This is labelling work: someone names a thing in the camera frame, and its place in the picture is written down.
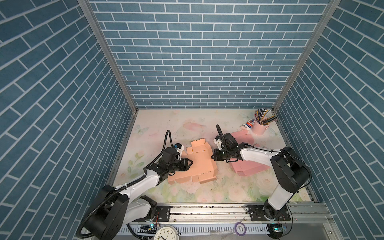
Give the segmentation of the orange paper box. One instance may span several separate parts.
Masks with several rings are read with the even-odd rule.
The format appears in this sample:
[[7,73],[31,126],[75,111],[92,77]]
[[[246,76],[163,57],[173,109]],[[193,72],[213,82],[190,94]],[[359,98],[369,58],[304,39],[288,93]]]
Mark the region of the orange paper box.
[[204,184],[217,179],[218,166],[212,159],[213,150],[206,139],[191,142],[191,146],[182,152],[182,157],[193,161],[193,164],[186,172],[176,172],[168,177],[168,183],[183,184],[188,181]]

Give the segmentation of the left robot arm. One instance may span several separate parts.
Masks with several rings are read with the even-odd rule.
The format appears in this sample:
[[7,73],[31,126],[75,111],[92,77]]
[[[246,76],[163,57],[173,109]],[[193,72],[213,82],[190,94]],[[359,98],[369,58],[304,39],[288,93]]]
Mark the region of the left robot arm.
[[78,239],[95,237],[112,240],[122,226],[136,220],[152,220],[157,202],[144,195],[169,176],[186,172],[192,160],[182,157],[181,144],[174,144],[170,131],[165,134],[161,152],[143,168],[143,175],[117,187],[106,185],[97,194],[76,230]]

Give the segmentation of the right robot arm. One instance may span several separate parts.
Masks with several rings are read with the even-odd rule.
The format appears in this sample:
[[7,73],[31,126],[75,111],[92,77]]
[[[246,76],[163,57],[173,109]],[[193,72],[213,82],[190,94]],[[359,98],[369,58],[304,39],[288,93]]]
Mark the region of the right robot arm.
[[214,143],[217,145],[212,155],[214,161],[255,162],[274,170],[278,185],[263,206],[264,216],[269,221],[274,221],[293,195],[312,179],[308,165],[290,147],[281,150],[257,148],[239,144],[230,133],[222,132],[215,137]]

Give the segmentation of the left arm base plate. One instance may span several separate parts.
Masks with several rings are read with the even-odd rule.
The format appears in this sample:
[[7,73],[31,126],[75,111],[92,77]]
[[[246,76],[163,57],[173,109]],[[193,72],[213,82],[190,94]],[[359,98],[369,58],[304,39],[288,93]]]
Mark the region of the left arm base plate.
[[169,222],[171,216],[171,206],[157,206],[156,209],[150,209],[147,216],[136,219],[134,222]]

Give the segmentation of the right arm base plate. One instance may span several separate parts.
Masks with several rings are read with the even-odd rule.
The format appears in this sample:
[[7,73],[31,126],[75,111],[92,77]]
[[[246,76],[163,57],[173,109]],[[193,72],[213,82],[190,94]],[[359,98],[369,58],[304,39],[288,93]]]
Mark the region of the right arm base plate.
[[245,210],[249,213],[252,222],[290,221],[292,219],[287,205],[280,210],[264,205],[247,205]]

